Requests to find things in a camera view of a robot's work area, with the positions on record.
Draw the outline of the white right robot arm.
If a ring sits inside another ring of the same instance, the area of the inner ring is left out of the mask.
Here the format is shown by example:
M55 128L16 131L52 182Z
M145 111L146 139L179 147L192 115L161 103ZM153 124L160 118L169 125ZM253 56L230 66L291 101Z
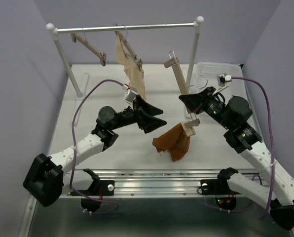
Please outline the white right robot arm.
M226 142L249 162L270 185L269 188L245 178L232 168L220 172L216 187L222 193L240 193L258 205L270 207L272 219L284 230L294 228L294 178L272 156L261 136L247 120L253 114L248 101L232 96L228 103L217 99L214 87L197 94L181 95L179 99L193 113L205 112L224 127Z

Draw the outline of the brown underwear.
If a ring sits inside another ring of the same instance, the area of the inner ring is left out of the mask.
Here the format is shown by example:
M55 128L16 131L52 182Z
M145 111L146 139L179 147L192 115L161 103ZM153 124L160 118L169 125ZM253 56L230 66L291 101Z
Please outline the brown underwear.
M182 124L178 123L163 135L154 138L152 145L158 153L168 151L172 162L176 162L188 152L190 137L187 136Z

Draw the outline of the wooden hanger with brown underwear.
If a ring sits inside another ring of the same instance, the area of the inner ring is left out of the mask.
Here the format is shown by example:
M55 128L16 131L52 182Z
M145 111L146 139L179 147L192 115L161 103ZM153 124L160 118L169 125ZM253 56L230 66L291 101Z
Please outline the wooden hanger with brown underwear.
M164 67L172 68L181 95L188 95L189 90L184 80L184 75L180 67L179 60L175 55L174 51L170 51L168 54L170 59L164 63ZM196 114L192 113L188 108L185 109L186 116L190 118L190 120L181 122L181 125L184 129L186 136L191 137L196 134L194 127L199 126L200 120L196 117Z

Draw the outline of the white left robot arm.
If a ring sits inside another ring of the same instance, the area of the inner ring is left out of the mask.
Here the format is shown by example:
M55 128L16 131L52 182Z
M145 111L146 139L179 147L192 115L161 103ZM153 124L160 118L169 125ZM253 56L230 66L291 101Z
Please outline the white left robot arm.
M137 124L144 133L153 132L167 123L157 118L161 114L162 109L147 103L140 95L121 112L110 106L102 107L95 128L85 138L79 142L74 140L72 146L58 153L34 158L23 187L44 207L63 194L78 192L73 185L75 167L111 147L118 138L114 130Z

